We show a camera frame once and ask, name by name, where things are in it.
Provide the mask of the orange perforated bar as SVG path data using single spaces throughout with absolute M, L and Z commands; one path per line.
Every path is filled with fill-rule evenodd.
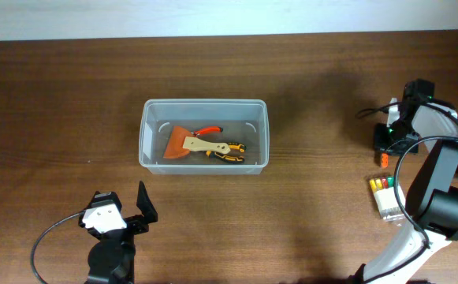
M 380 155 L 380 167 L 387 168 L 389 166 L 389 156 L 386 153 Z

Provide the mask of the coloured screwdriver set box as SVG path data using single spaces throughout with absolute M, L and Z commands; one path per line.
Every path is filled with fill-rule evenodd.
M 371 178 L 369 186 L 383 221 L 396 222 L 404 219 L 394 191 L 394 176 Z

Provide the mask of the orange scraper wooden handle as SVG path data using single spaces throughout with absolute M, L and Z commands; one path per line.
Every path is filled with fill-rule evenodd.
M 183 127 L 175 125 L 166 145 L 164 159 L 179 159 L 188 155 L 191 151 L 216 151 L 228 154 L 230 148 L 227 143 L 208 142 L 192 135 Z

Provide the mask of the red handled cutting pliers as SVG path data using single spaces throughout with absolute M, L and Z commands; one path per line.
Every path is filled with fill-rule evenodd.
M 223 128 L 220 126 L 208 126 L 202 129 L 192 131 L 192 135 L 203 136 L 203 135 L 207 135 L 210 133 L 222 133 L 222 132 L 223 132 Z

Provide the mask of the yellow black long-nose pliers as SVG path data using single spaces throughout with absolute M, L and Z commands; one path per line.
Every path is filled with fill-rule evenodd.
M 205 155 L 208 158 L 216 158 L 225 163 L 230 164 L 242 164 L 245 162 L 243 154 L 246 152 L 247 147 L 244 144 L 238 142 L 228 142 L 230 152 L 228 154 L 222 154 L 216 151 L 206 151 Z

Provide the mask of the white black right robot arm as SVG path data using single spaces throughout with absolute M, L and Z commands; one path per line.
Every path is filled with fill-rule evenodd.
M 388 117 L 374 127 L 374 149 L 398 160 L 393 175 L 372 178 L 369 186 L 382 219 L 402 225 L 383 252 L 348 280 L 410 283 L 433 254 L 458 241 L 458 114 L 423 79 L 406 83 L 401 99 L 356 116 L 378 111 Z

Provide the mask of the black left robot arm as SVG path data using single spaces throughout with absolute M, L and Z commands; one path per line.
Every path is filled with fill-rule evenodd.
M 88 254 L 87 283 L 134 283 L 136 235 L 149 231 L 158 221 L 145 184 L 139 183 L 136 206 L 138 215 L 124 218 L 122 204 L 115 192 L 97 191 L 79 217 L 79 226 L 98 240 Z

